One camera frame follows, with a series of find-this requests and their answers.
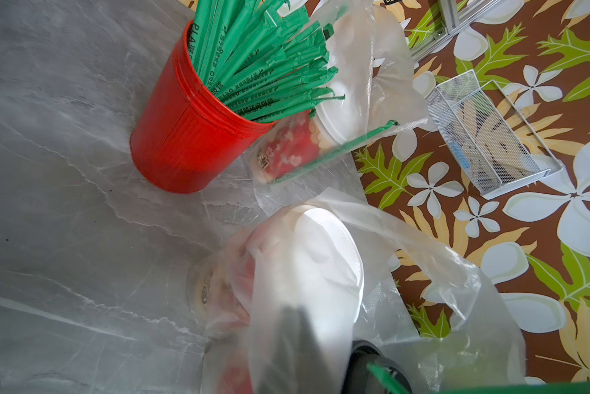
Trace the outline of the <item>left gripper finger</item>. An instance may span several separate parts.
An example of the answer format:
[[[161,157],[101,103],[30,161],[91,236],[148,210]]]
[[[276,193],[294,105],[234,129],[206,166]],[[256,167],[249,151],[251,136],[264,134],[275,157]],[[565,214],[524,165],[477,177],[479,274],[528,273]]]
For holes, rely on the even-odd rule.
[[[303,309],[287,307],[280,315],[275,351],[260,380],[261,393],[330,393],[329,367]]]

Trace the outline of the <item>red cup white lid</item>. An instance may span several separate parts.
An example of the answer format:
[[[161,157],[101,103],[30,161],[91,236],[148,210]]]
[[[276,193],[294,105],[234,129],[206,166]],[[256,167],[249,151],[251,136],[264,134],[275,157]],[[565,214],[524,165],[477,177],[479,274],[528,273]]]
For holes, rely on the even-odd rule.
[[[281,309],[301,308],[314,328],[354,324],[365,287],[362,258],[347,225],[327,208],[282,208],[236,231],[187,277],[191,311],[213,337],[267,324]]]
[[[249,166],[258,182],[275,182],[363,136],[365,127],[366,117],[358,108],[325,101],[278,123],[253,149]]]

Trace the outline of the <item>red cup white lid front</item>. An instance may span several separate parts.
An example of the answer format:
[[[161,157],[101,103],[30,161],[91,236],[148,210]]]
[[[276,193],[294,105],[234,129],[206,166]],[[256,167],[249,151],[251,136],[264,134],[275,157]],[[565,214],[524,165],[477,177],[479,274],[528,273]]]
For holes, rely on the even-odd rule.
[[[365,127],[366,117],[358,108],[325,101],[278,123],[253,149],[249,166],[258,182],[275,182],[363,136]]]

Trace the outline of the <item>red cup black lid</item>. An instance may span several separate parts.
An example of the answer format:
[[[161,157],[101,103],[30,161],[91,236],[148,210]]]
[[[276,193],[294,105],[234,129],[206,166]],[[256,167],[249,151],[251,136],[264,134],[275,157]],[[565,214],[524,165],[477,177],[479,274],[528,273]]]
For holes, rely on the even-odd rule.
[[[371,371],[371,367],[384,372],[384,378],[403,387],[403,393],[412,393],[411,384],[400,366],[384,356],[371,342],[358,340],[352,343],[352,353],[342,385],[342,393],[393,393]]]

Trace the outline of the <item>clear plastic bag back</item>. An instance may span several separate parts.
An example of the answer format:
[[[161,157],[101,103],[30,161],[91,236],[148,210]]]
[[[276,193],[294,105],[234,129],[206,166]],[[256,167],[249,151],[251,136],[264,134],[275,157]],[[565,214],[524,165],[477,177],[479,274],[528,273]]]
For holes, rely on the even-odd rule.
[[[354,324],[336,323],[321,333],[307,314],[334,382],[330,393],[342,391],[352,343],[358,340],[371,342],[396,362],[415,393],[524,384],[521,330],[480,269],[400,219],[338,190],[325,190],[294,205],[304,204],[327,208],[347,225],[365,273]],[[398,251],[408,253],[426,271],[436,297],[451,308],[450,331],[442,338],[419,335],[391,274]],[[254,312],[250,326],[222,337],[206,329],[209,345],[202,360],[201,392],[261,393],[260,380],[275,351],[283,310],[267,324]]]

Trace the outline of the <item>clear plastic carrier bag front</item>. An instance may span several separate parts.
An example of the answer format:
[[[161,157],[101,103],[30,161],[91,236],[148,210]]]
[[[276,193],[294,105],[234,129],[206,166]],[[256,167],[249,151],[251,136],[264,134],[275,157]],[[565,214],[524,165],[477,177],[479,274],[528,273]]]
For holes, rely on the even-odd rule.
[[[426,102],[413,85],[411,51],[402,26],[391,11],[372,1],[322,1],[312,20],[334,25],[334,36],[328,42],[329,64],[339,72],[330,86],[339,95],[338,101],[353,105],[365,115],[364,135],[390,120],[400,124],[370,142],[426,124]],[[245,161],[255,193],[269,196],[297,177],[278,184],[258,182],[249,163],[259,141],[246,154]]]

